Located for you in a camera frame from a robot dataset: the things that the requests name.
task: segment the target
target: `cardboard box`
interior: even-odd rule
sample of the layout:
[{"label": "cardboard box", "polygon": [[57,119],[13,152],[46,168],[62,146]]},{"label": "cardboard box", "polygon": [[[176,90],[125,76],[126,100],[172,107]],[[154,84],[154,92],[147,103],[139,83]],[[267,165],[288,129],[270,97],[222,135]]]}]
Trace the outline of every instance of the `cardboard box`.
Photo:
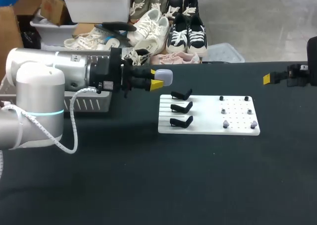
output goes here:
[{"label": "cardboard box", "polygon": [[5,63],[13,48],[22,48],[20,31],[30,27],[30,19],[42,0],[18,0],[14,6],[0,7],[0,81],[5,75]]},{"label": "cardboard box", "polygon": [[22,38],[13,7],[0,7],[0,80],[5,75],[6,58],[13,48],[22,48]]},{"label": "cardboard box", "polygon": [[95,27],[95,23],[78,23],[73,37],[77,37],[79,34],[89,33]]},{"label": "cardboard box", "polygon": [[70,20],[66,4],[63,0],[42,0],[41,15],[58,26]]}]

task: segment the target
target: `black and white sneaker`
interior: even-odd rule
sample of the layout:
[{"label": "black and white sneaker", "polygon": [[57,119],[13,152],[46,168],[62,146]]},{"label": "black and white sneaker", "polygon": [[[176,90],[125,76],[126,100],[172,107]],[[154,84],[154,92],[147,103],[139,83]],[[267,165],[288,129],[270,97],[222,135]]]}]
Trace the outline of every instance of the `black and white sneaker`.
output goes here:
[{"label": "black and white sneaker", "polygon": [[165,17],[168,18],[169,24],[172,24],[175,17],[183,12],[183,0],[167,0]]},{"label": "black and white sneaker", "polygon": [[198,0],[184,0],[183,14],[190,19],[194,15],[199,15]]},{"label": "black and white sneaker", "polygon": [[197,53],[203,57],[207,53],[207,36],[205,26],[198,15],[194,15],[188,26],[188,49],[187,53]]},{"label": "black and white sneaker", "polygon": [[124,57],[124,59],[132,66],[144,65],[152,54],[146,49],[132,49],[132,51]]},{"label": "black and white sneaker", "polygon": [[187,24],[183,14],[178,14],[170,28],[166,42],[168,53],[186,52],[187,49]]}]

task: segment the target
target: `metal basket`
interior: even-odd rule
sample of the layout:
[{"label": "metal basket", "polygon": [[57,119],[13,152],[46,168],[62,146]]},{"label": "metal basket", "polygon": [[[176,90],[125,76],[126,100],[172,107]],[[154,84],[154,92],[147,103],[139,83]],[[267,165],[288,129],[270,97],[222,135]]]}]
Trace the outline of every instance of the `metal basket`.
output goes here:
[{"label": "metal basket", "polygon": [[[1,82],[0,100],[16,103],[15,87],[11,86],[6,77]],[[69,111],[70,100],[75,92],[65,91],[64,110]],[[101,92],[95,94],[87,92],[79,95],[74,104],[75,112],[108,112],[111,100],[111,92]]]}]

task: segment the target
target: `concrete floor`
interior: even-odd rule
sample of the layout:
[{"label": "concrete floor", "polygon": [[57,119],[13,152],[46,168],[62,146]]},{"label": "concrete floor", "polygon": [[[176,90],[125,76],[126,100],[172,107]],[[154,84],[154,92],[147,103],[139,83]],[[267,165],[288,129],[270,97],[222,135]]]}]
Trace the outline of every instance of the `concrete floor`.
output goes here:
[{"label": "concrete floor", "polygon": [[246,60],[307,60],[317,0],[198,0],[208,44],[230,43]]}]

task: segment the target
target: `white pegboard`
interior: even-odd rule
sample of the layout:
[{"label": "white pegboard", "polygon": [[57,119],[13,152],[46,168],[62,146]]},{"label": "white pegboard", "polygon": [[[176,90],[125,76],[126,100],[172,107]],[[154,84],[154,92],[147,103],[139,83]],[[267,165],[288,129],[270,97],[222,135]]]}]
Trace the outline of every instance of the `white pegboard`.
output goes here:
[{"label": "white pegboard", "polygon": [[[158,132],[172,134],[213,134],[213,135],[249,135],[258,136],[260,126],[252,97],[245,101],[245,96],[200,96],[191,95],[187,101],[172,99],[171,95],[161,95],[159,102]],[[187,114],[172,112],[171,104],[186,107],[193,102],[192,108]],[[186,121],[193,116],[194,120],[188,128],[171,126],[169,120],[175,118]],[[223,128],[223,122],[227,120],[228,128]],[[258,125],[251,129],[251,123],[256,121]]]}]

